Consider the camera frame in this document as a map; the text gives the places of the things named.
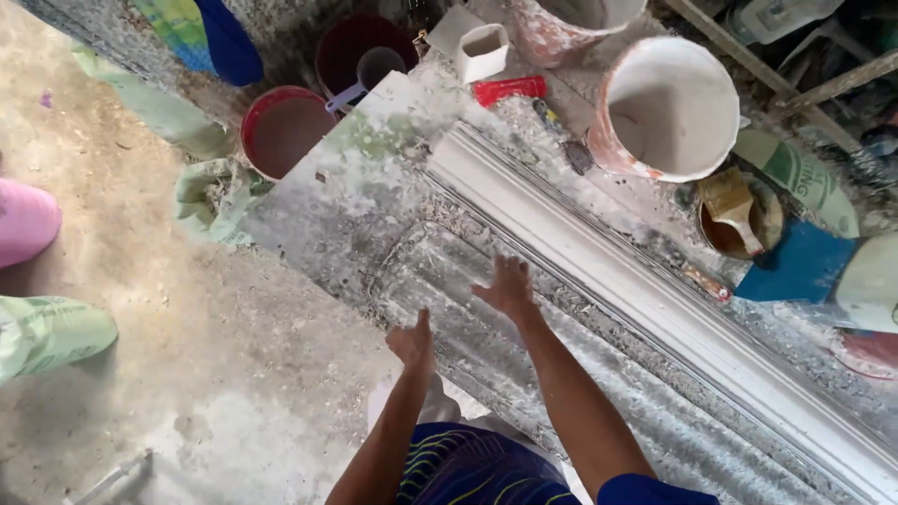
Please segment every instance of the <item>measuring scoop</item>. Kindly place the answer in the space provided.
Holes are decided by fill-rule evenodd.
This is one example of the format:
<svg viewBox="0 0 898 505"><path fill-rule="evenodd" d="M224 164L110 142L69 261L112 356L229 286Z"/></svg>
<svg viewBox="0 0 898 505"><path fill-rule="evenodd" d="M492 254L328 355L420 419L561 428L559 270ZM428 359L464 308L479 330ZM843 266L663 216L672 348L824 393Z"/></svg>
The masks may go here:
<svg viewBox="0 0 898 505"><path fill-rule="evenodd" d="M384 47L369 49L358 60L356 67L358 82L325 103L324 109L327 112L334 112L357 97L367 94L393 70L403 74L408 71L398 52Z"/></svg>

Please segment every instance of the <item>hand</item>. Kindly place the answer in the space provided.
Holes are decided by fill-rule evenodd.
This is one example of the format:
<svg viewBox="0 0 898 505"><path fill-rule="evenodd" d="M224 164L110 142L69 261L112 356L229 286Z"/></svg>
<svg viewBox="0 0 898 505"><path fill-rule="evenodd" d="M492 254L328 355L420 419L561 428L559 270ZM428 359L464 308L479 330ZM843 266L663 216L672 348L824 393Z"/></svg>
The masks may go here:
<svg viewBox="0 0 898 505"><path fill-rule="evenodd" d="M493 263L493 285L484 288L475 284L471 293L515 321L519 315L535 308L530 266L517 256L506 258L501 254L493 258Z"/></svg>
<svg viewBox="0 0 898 505"><path fill-rule="evenodd" d="M393 354L402 360L406 370L436 371L434 334L430 331L430 309L427 307L418 311L418 323L414 327L393 326L387 333L386 342Z"/></svg>

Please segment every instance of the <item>dirty floor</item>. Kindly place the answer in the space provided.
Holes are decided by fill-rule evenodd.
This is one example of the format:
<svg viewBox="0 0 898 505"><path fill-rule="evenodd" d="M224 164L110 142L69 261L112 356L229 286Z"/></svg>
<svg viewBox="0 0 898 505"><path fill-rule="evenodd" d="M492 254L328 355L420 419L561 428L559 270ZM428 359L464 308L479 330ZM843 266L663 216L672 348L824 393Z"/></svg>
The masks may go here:
<svg viewBox="0 0 898 505"><path fill-rule="evenodd" d="M56 242L3 272L0 292L93 303L120 337L0 388L0 502L80 497L144 447L157 454L124 490L134 503L321 501L364 439L367 393L399 361L279 258L192 243L172 222L179 154L69 46L0 0L0 176L48 190L64 213Z"/></svg>

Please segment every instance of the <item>person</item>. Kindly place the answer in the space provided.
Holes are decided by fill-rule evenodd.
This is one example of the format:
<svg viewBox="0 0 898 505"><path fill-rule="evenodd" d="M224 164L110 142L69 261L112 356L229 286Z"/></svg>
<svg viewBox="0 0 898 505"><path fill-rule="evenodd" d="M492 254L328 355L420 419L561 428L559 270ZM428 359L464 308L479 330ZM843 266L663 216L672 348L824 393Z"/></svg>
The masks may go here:
<svg viewBox="0 0 898 505"><path fill-rule="evenodd" d="M552 427L596 503L718 503L657 480L614 405L546 324L527 263L496 256L492 286L471 291L517 326ZM552 456L523 434L495 416L460 423L458 404L446 407L429 316L423 308L414 327L387 335L402 373L326 503L578 503Z"/></svg>

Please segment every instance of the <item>white cornice molding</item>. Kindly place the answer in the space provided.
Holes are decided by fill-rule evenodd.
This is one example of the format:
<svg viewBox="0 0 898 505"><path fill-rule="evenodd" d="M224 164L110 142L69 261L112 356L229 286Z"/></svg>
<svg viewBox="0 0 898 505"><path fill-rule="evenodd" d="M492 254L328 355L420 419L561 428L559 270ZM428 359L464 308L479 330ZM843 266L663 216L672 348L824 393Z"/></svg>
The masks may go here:
<svg viewBox="0 0 898 505"><path fill-rule="evenodd" d="M898 503L898 457L748 331L683 285L532 170L457 122L431 175L522 251L866 503Z"/></svg>

